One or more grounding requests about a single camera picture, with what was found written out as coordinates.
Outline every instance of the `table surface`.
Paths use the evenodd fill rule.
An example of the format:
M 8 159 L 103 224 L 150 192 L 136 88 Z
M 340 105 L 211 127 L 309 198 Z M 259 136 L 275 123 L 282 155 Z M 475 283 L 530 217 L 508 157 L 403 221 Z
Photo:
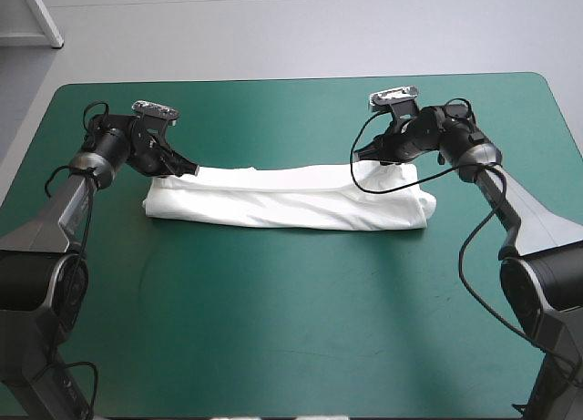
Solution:
M 431 77 L 67 85 L 46 111 L 2 209 L 8 232 L 43 204 L 50 171 L 80 145 L 97 99 L 178 108 L 169 141 L 212 167 L 345 163 L 376 90 L 413 84 L 420 106 L 466 97 L 505 167 L 550 209 L 583 222 L 583 162 L 544 78 Z M 364 135 L 384 130 L 375 120 Z M 441 170 L 435 153 L 415 162 Z M 100 371 L 105 416 L 514 416 L 541 353 L 490 317 L 457 279 L 466 234 L 486 214 L 455 175 L 426 230 L 255 230 L 144 215 L 149 181 L 129 167 L 98 193 L 90 286 L 61 351 Z M 468 250 L 466 271 L 516 321 L 499 287 L 502 227 Z M 75 371 L 89 390 L 85 371 Z M 22 411 L 4 387 L 0 414 Z

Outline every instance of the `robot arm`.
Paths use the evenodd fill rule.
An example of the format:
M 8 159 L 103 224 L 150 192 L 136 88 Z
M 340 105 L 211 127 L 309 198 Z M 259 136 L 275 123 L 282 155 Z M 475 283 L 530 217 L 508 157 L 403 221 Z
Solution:
M 56 352 L 75 325 L 88 270 L 75 238 L 98 191 L 127 162 L 146 176 L 196 174 L 166 141 L 178 111 L 138 101 L 136 115 L 92 117 L 71 175 L 36 217 L 0 238 L 0 380 L 35 420 L 86 420 L 90 404 Z
M 502 168 L 502 154 L 477 126 L 469 102 L 419 110 L 416 96 L 415 87 L 370 95 L 371 110 L 393 120 L 356 158 L 404 163 L 439 151 L 439 163 L 459 167 L 460 179 L 475 183 L 493 206 L 504 178 L 506 196 L 496 213 L 507 231 L 498 253 L 502 288 L 527 338 L 547 352 L 524 416 L 581 418 L 583 226 L 547 210 Z

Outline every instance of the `black cable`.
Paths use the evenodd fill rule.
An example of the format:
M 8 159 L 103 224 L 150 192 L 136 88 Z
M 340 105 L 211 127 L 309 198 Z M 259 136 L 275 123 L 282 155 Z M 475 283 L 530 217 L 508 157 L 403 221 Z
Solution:
M 106 103 L 105 101 L 93 101 L 92 103 L 89 103 L 83 110 L 83 128 L 87 133 L 89 132 L 89 128 L 87 127 L 87 113 L 89 112 L 89 110 L 99 105 L 103 105 L 105 107 L 105 110 L 103 112 L 104 118 L 107 118 L 107 115 L 109 115 L 109 104 Z
M 63 166 L 56 168 L 51 173 L 48 180 L 45 182 L 45 193 L 49 198 L 51 197 L 51 194 L 48 190 L 49 185 L 53 181 L 55 176 L 63 169 L 69 169 L 71 171 L 71 174 L 77 174 L 77 175 L 83 176 L 83 178 L 86 182 L 86 186 L 87 186 L 87 216 L 86 216 L 86 221 L 85 221 L 85 228 L 83 229 L 83 237 L 81 238 L 81 244 L 80 244 L 79 250 L 77 252 L 77 256 L 75 259 L 75 265 L 73 266 L 71 280 L 69 281 L 69 283 L 66 287 L 66 293 L 65 293 L 63 303 L 67 303 L 70 299 L 71 292 L 73 291 L 74 277 L 77 275 L 79 268 L 81 266 L 81 262 L 84 258 L 84 255 L 85 255 L 85 251 L 86 251 L 86 247 L 87 247 L 87 240 L 89 237 L 89 230 L 90 230 L 90 225 L 91 225 L 91 217 L 92 217 L 92 213 L 93 213 L 93 196 L 94 196 L 94 191 L 97 190 L 97 188 L 98 188 L 98 183 L 97 183 L 97 178 L 93 173 L 95 171 L 95 169 L 93 169 L 93 168 L 77 169 L 77 168 L 70 167 L 68 165 L 63 165 Z M 57 349 L 57 334 L 58 334 L 58 332 L 55 332 L 55 336 L 53 337 L 53 341 L 52 341 L 50 349 L 48 351 L 49 363 L 40 372 L 38 372 L 36 374 L 36 376 L 33 378 L 33 382 L 40 379 L 46 373 L 47 370 L 59 365 L 59 364 L 55 363 L 56 349 Z M 91 396 L 91 401 L 89 403 L 89 413 L 88 413 L 87 418 L 86 418 L 86 420 L 88 420 L 90 418 L 93 418 L 93 409 L 94 409 L 95 401 L 97 398 L 97 386 L 99 383 L 99 373 L 97 370 L 97 366 L 89 361 L 64 364 L 64 365 L 59 365 L 59 366 L 61 366 L 61 368 L 63 368 L 63 369 L 67 369 L 67 368 L 73 368 L 73 367 L 77 367 L 77 366 L 81 366 L 81 365 L 84 365 L 84 366 L 91 368 L 93 370 L 93 375 L 94 375 L 93 393 Z
M 536 342 L 535 340 L 533 340 L 532 338 L 530 338 L 528 335 L 526 335 L 524 332 L 522 332 L 521 330 L 519 330 L 518 328 L 516 328 L 513 324 L 511 324 L 509 321 L 507 321 L 502 315 L 500 315 L 496 310 L 494 310 L 494 308 L 492 308 L 473 288 L 472 286 L 469 284 L 469 282 L 467 281 L 467 279 L 465 278 L 465 274 L 464 274 L 464 256 L 465 256 L 465 250 L 467 248 L 467 246 L 469 245 L 469 243 L 472 241 L 472 239 L 477 235 L 478 232 L 480 232 L 480 230 L 482 230 L 482 228 L 490 221 L 490 219 L 496 215 L 496 213 L 499 211 L 500 207 L 502 206 L 502 204 L 506 201 L 506 189 L 507 189 L 507 182 L 506 182 L 506 177 L 504 176 L 504 174 L 499 170 L 495 168 L 496 164 L 464 164 L 464 165 L 457 165 L 454 167 L 451 167 L 449 169 L 446 169 L 445 171 L 439 172 L 437 174 L 434 174 L 433 176 L 429 176 L 426 177 L 424 179 L 419 179 L 413 183 L 408 183 L 406 185 L 397 187 L 397 188 L 390 188 L 388 190 L 368 190 L 366 188 L 363 188 L 358 181 L 356 180 L 355 176 L 354 176 L 354 172 L 353 172 L 353 153 L 354 153 L 354 149 L 356 147 L 356 144 L 358 143 L 358 141 L 360 140 L 361 135 L 364 132 L 364 129 L 366 128 L 366 126 L 368 126 L 368 124 L 375 118 L 380 117 L 381 115 L 384 115 L 388 112 L 377 112 L 374 115 L 372 115 L 370 118 L 368 118 L 363 126 L 361 127 L 358 135 L 356 136 L 356 139 L 354 140 L 354 143 L 351 147 L 351 155 L 350 155 L 350 171 L 351 171 L 351 177 L 353 179 L 353 183 L 354 185 L 361 190 L 362 192 L 366 192 L 369 194 L 388 194 L 391 192 L 396 192 L 398 190 L 404 190 L 406 188 L 410 188 L 414 185 L 420 184 L 420 183 L 424 183 L 426 181 L 432 180 L 432 179 L 438 179 L 440 177 L 443 177 L 445 174 L 448 174 L 452 171 L 455 171 L 457 169 L 462 169 L 462 168 L 467 168 L 467 167 L 473 167 L 477 169 L 477 172 L 475 174 L 475 178 L 477 178 L 477 175 L 480 172 L 483 172 L 485 170 L 489 170 L 491 172 L 493 172 L 494 174 L 496 174 L 496 176 L 500 179 L 500 182 L 502 184 L 502 191 L 500 193 L 500 197 L 499 199 L 494 203 L 494 206 L 492 207 L 492 209 L 488 212 L 488 214 L 484 217 L 483 220 L 481 220 L 479 222 L 479 224 L 470 232 L 470 234 L 467 236 L 467 238 L 464 240 L 462 247 L 460 248 L 459 251 L 459 255 L 458 255 L 458 264 L 457 264 L 457 269 L 458 269 L 458 275 L 459 275 L 459 279 L 461 280 L 462 284 L 464 285 L 464 287 L 467 289 L 467 291 L 470 293 L 470 295 L 472 295 L 472 297 L 478 301 L 478 303 L 480 303 L 494 318 L 496 318 L 499 322 L 501 322 L 507 329 L 509 329 L 510 331 L 512 331 L 513 333 L 515 333 L 516 335 L 520 336 L 521 338 L 523 338 L 524 340 L 528 341 L 530 344 L 532 344 L 533 346 L 535 346 L 536 348 L 538 348 L 539 350 L 541 350 L 544 353 L 548 353 L 554 361 L 556 360 L 560 360 L 562 362 L 564 362 L 565 364 L 567 364 L 570 368 L 570 373 L 568 375 L 564 375 L 562 372 L 563 370 L 557 366 L 557 368 L 559 369 L 559 371 L 561 372 L 560 375 L 565 379 L 565 381 L 568 384 L 571 384 L 573 386 L 575 386 L 576 388 L 583 388 L 583 383 L 581 383 L 579 380 L 575 379 L 575 376 L 577 375 L 579 369 L 581 368 L 582 362 L 581 359 L 579 358 L 577 363 L 574 363 L 573 361 L 569 360 L 567 357 L 565 357 L 564 355 L 557 353 L 551 349 L 546 348 L 544 345 Z
M 77 363 L 69 363 L 69 364 L 57 364 L 57 363 L 49 363 L 47 364 L 40 372 L 38 372 L 35 377 L 33 377 L 32 379 L 32 384 L 34 384 L 36 381 L 38 381 L 41 377 L 43 377 L 43 375 L 50 369 L 52 368 L 60 368 L 61 370 L 66 370 L 68 368 L 75 368 L 75 367 L 81 367 L 81 366 L 85 366 L 85 367 L 89 367 L 91 369 L 91 371 L 93 372 L 93 392 L 91 393 L 91 399 L 89 402 L 89 411 L 87 413 L 87 416 L 85 417 L 85 420 L 90 420 L 93 418 L 94 416 L 94 406 L 95 406 L 95 401 L 97 399 L 97 389 L 99 387 L 99 370 L 97 369 L 97 366 L 89 361 L 79 361 Z
M 48 190 L 48 187 L 55 179 L 56 175 L 61 172 L 63 169 L 69 169 L 68 165 L 61 165 L 60 167 L 55 168 L 55 170 L 51 173 L 50 177 L 45 182 L 45 194 L 48 198 L 51 198 L 51 193 Z

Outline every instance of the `cloth fold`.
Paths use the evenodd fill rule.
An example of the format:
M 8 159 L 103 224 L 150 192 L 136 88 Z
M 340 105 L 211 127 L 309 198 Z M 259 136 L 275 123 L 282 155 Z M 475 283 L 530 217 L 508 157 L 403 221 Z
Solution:
M 413 164 L 354 164 L 354 176 L 370 190 L 417 180 Z M 199 169 L 197 176 L 153 178 L 143 202 L 149 217 L 244 227 L 327 230 L 398 230 L 427 226 L 435 197 L 419 185 L 374 195 L 353 184 L 350 165 L 296 169 Z

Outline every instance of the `white cloth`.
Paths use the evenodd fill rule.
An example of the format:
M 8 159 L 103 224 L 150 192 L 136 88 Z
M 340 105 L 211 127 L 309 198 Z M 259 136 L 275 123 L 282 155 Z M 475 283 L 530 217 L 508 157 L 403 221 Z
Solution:
M 417 180 L 413 164 L 354 164 L 370 190 Z M 391 194 L 356 188 L 349 165 L 297 169 L 200 168 L 197 176 L 154 178 L 143 203 L 149 217 L 245 227 L 305 227 L 330 230 L 417 229 L 427 226 L 435 197 L 419 185 Z

